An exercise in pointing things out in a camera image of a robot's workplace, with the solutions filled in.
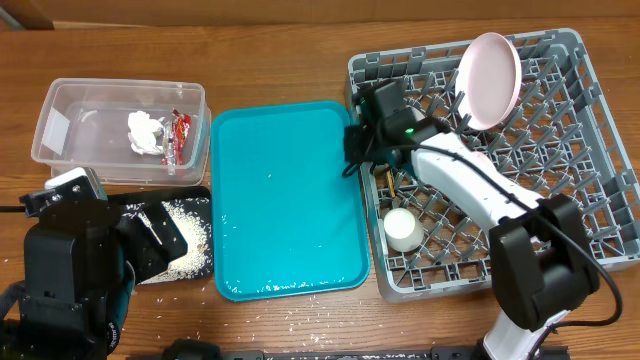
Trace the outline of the wooden chopstick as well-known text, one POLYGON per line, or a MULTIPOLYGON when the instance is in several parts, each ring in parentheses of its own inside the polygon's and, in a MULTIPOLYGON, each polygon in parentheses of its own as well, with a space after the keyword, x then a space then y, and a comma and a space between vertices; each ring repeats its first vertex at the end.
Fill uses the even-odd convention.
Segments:
POLYGON ((387 186, 388 186, 388 190, 389 190, 389 196, 392 199, 394 199, 396 197, 396 192, 395 192, 395 183, 394 183, 393 172, 392 172, 391 168, 387 168, 386 180, 387 180, 387 186))

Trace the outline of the white cup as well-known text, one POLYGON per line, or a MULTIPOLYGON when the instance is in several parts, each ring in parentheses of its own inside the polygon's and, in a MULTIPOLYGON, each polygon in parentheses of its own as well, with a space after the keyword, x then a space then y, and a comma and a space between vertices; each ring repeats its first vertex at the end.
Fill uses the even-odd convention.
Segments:
POLYGON ((413 251, 422 243, 422 224, 405 208, 390 210, 384 216, 383 228, 388 244, 398 252, 413 251))

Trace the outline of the white napkin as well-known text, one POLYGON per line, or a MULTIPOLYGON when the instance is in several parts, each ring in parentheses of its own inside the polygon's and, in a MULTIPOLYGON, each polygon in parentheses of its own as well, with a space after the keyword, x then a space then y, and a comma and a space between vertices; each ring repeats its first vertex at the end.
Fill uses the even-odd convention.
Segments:
POLYGON ((140 155, 161 155, 164 150, 158 144, 158 138, 164 132, 162 119, 152 119, 144 111, 132 112, 128 115, 127 134, 131 149, 140 155))

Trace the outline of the red silver snack wrapper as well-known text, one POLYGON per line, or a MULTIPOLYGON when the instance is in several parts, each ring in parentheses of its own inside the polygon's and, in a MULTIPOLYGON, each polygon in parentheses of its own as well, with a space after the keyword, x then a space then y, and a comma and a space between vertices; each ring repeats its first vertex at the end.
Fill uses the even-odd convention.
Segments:
POLYGON ((191 117, 172 110, 173 119, 165 125, 163 133, 162 165, 180 166, 183 164, 183 150, 191 127, 191 117))

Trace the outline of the small pink bowl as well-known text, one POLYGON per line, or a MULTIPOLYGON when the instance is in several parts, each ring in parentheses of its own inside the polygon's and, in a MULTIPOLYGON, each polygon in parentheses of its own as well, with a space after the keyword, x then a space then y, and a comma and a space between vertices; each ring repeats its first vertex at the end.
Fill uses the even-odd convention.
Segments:
POLYGON ((489 157, 487 157, 484 153, 482 152, 472 152, 471 155, 473 157, 475 157, 479 162, 481 162, 484 166, 488 166, 488 167, 493 167, 494 164, 493 162, 490 160, 489 157))

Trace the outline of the large white plate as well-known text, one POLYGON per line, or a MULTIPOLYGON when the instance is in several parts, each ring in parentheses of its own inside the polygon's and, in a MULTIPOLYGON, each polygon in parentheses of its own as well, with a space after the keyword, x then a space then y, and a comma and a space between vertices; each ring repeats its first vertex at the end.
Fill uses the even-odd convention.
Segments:
POLYGON ((521 89, 522 66, 506 37, 489 32, 474 39, 457 70, 455 91, 464 93, 458 112, 470 116, 470 128, 487 130, 511 113, 521 89))

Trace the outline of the grey dishwasher rack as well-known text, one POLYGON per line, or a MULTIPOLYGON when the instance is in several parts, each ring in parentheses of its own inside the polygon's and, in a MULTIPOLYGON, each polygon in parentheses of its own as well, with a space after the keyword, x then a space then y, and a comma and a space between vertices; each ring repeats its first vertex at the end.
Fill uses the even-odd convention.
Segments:
MULTIPOLYGON (((361 53, 348 64, 346 92, 378 82, 401 82, 407 103, 446 120, 464 143, 497 169, 544 196, 565 194, 581 209, 592 255, 607 270, 639 261, 639 182, 625 152, 580 35, 572 29, 511 36, 522 66, 511 113, 495 128, 475 131, 458 106, 458 65, 466 43, 361 53)), ((391 303, 458 295, 491 284, 489 244, 480 228, 438 190, 384 167, 364 165, 369 232, 379 292, 391 303), (422 224, 421 245, 398 252, 383 219, 405 208, 422 224)))

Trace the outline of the grey bowl with rice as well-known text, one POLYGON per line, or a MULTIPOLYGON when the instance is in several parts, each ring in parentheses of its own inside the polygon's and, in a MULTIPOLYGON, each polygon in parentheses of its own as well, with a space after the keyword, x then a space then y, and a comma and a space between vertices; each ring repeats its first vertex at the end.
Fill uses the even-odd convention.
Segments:
POLYGON ((422 111, 420 111, 419 109, 417 109, 417 108, 415 108, 413 106, 410 106, 410 109, 412 110, 412 113, 413 113, 413 115, 414 115, 414 117, 416 118, 417 121, 421 121, 421 120, 424 120, 426 118, 426 115, 422 111))

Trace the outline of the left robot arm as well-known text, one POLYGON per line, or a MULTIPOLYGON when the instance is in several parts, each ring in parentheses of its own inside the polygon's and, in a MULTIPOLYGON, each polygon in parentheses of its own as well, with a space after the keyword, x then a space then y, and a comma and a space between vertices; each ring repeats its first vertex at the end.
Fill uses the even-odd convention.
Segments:
POLYGON ((4 359, 104 359, 118 346, 135 285, 188 245, 161 205, 139 215, 104 200, 42 211, 24 239, 25 278, 1 295, 4 359))

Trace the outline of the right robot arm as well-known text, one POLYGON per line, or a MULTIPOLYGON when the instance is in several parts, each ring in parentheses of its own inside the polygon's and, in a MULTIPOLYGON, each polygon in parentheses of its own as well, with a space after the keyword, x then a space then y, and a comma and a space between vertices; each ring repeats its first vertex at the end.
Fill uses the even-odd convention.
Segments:
POLYGON ((545 198, 503 176, 438 118, 406 108, 348 125, 350 176, 365 162, 409 172, 451 200, 489 241, 492 289, 501 312, 475 350, 480 359, 538 359, 562 327, 604 327, 619 320, 620 290, 589 249, 577 204, 545 198))

